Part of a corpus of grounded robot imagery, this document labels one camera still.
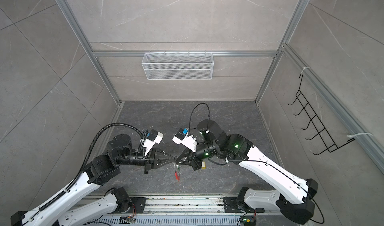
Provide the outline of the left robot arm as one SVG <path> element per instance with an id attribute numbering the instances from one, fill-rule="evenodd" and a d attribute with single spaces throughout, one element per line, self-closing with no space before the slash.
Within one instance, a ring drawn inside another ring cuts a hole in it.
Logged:
<path id="1" fill-rule="evenodd" d="M 152 130 L 141 139 L 139 149 L 132 148 L 129 135 L 115 136 L 107 144 L 107 152 L 94 158 L 60 192 L 28 212 L 19 211 L 11 217 L 13 226 L 78 226 L 110 213 L 125 213 L 133 203 L 124 188 L 113 188 L 100 200 L 77 209 L 72 207 L 88 194 L 120 174 L 121 165 L 144 167 L 145 173 L 172 161 L 172 157 L 154 148 L 163 134 Z"/>

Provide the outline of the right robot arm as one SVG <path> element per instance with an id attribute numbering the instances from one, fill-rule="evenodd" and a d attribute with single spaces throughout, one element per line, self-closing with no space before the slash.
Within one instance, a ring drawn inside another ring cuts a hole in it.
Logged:
<path id="1" fill-rule="evenodd" d="M 242 188 L 234 201 L 234 208 L 245 213 L 279 211 L 290 221 L 304 225 L 314 216 L 317 206 L 314 196 L 318 183 L 313 179 L 302 179 L 291 174 L 265 156 L 251 141 L 240 134 L 226 134 L 211 120 L 201 121 L 197 130 L 203 138 L 198 142 L 188 128 L 181 128 L 173 142 L 186 147 L 176 160 L 197 171 L 203 168 L 204 160 L 216 156 L 226 163 L 234 163 L 254 173 L 274 190 L 257 191 Z"/>

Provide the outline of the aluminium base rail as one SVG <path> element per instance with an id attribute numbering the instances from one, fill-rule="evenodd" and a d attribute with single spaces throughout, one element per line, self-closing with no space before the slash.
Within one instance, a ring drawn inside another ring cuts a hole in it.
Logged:
<path id="1" fill-rule="evenodd" d="M 144 212 L 112 214 L 109 199 L 90 196 L 59 219 L 60 226 L 294 226 L 279 210 L 225 213 L 221 196 L 146 196 Z"/>

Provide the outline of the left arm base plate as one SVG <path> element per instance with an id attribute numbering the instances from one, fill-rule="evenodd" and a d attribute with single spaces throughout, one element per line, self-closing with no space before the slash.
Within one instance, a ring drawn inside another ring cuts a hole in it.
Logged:
<path id="1" fill-rule="evenodd" d="M 133 215 L 134 210 L 136 214 L 142 214 L 145 209 L 147 198 L 145 197 L 135 197 L 131 198 L 131 202 L 119 204 L 117 209 L 112 212 L 112 214 L 130 214 Z"/>

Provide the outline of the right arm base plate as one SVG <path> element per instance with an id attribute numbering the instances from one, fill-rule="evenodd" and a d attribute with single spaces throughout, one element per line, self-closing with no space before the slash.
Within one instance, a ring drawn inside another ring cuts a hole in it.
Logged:
<path id="1" fill-rule="evenodd" d="M 251 209 L 245 203 L 238 202 L 236 197 L 224 197 L 224 210 L 225 213 L 241 213 L 241 212 L 253 212 L 253 213 L 264 213 L 264 208 Z"/>

